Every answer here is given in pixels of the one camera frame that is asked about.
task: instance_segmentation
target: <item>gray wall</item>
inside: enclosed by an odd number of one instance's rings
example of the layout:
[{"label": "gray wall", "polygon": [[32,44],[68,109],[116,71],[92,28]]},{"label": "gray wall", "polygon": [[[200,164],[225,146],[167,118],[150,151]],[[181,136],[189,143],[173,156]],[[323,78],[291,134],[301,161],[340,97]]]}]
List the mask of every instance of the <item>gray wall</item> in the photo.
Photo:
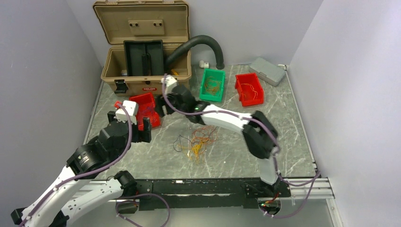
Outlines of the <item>gray wall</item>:
[{"label": "gray wall", "polygon": [[325,0],[290,64],[346,227],[401,226],[401,4]]},{"label": "gray wall", "polygon": [[81,145],[101,67],[64,0],[0,3],[0,225]]},{"label": "gray wall", "polygon": [[[191,36],[210,35],[221,45],[226,65],[262,56],[289,63],[323,0],[187,0]],[[93,12],[95,0],[67,0],[104,65],[110,45]],[[193,49],[192,62],[216,62],[213,51]]]}]

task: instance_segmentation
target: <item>toolbox lid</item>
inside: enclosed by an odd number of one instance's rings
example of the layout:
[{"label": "toolbox lid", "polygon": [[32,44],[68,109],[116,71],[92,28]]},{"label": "toolbox lid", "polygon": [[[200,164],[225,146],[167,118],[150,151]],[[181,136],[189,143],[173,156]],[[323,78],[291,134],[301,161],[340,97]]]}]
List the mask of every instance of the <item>toolbox lid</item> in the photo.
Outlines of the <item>toolbox lid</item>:
[{"label": "toolbox lid", "polygon": [[93,9],[110,44],[189,39],[188,4],[183,0],[105,0],[95,2]]}]

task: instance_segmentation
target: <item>red logo label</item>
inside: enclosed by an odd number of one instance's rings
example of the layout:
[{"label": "red logo label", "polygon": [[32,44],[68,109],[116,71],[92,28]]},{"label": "red logo label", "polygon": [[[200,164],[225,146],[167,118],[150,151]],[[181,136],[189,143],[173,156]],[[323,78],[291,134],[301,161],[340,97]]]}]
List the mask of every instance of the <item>red logo label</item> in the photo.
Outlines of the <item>red logo label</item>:
[{"label": "red logo label", "polygon": [[144,91],[157,91],[157,88],[155,88],[155,87],[144,87],[144,88],[142,88],[142,90],[144,90]]}]

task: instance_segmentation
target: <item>black latch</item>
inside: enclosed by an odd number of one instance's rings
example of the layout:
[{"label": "black latch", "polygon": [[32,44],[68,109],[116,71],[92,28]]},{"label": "black latch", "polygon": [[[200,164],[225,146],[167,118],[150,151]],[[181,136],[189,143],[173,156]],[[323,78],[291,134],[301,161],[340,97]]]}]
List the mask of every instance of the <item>black latch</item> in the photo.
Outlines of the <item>black latch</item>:
[{"label": "black latch", "polygon": [[115,82],[115,85],[117,86],[117,89],[114,91],[114,93],[116,93],[116,94],[127,93],[128,87],[123,79],[116,79],[114,82]]}]

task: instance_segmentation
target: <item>black corrugated hose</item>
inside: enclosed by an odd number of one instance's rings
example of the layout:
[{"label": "black corrugated hose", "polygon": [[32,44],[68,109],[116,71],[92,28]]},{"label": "black corrugated hose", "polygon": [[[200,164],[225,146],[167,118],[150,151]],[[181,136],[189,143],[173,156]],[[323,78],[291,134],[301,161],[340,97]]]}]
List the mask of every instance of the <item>black corrugated hose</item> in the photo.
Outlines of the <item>black corrugated hose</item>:
[{"label": "black corrugated hose", "polygon": [[210,46],[216,56],[216,68],[218,70],[224,69],[223,51],[221,50],[218,42],[208,35],[197,35],[189,39],[187,42],[180,45],[170,56],[166,59],[166,69],[176,61],[184,53],[187,53],[191,48],[198,44],[206,44]]}]

